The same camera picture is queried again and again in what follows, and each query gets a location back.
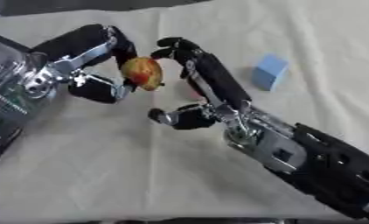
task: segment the fingertip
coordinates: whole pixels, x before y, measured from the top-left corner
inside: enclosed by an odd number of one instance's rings
[[[174,46],[181,39],[182,38],[178,38],[178,37],[162,38],[157,41],[157,45],[160,47]]]

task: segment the foam block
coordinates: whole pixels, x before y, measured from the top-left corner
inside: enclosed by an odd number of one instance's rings
[[[287,69],[286,60],[268,54],[254,69],[252,82],[260,89],[271,91],[281,81]]]

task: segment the apple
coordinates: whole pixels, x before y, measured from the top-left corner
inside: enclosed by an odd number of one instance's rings
[[[157,61],[148,57],[128,60],[121,67],[121,72],[124,78],[147,91],[153,91],[162,85],[163,69]]]

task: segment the table surface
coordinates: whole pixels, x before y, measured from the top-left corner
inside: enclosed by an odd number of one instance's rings
[[[73,11],[0,18],[0,34],[27,46],[88,24],[116,25],[140,55],[182,36],[215,53],[254,104],[369,154],[369,0],[211,1],[131,12]],[[250,82],[266,53],[289,62],[272,92]],[[228,148],[222,128],[173,131],[146,114],[188,104],[180,67],[162,60],[166,87],[117,105],[62,93],[0,160],[0,221],[176,216],[342,215]],[[114,61],[93,69],[119,77]]]

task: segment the robotic hand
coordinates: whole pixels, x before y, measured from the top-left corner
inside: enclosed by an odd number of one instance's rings
[[[208,128],[224,123],[229,146],[257,160],[270,172],[313,195],[316,200],[354,219],[369,219],[369,156],[321,131],[291,126],[252,104],[246,91],[219,60],[183,38],[164,38],[152,58],[176,60],[182,79],[207,99],[149,117],[176,130]]]
[[[32,49],[0,36],[0,156],[61,84],[71,95],[102,103],[135,91],[130,80],[116,85],[82,70],[111,57],[118,67],[136,57],[133,43],[114,26],[86,25]]]

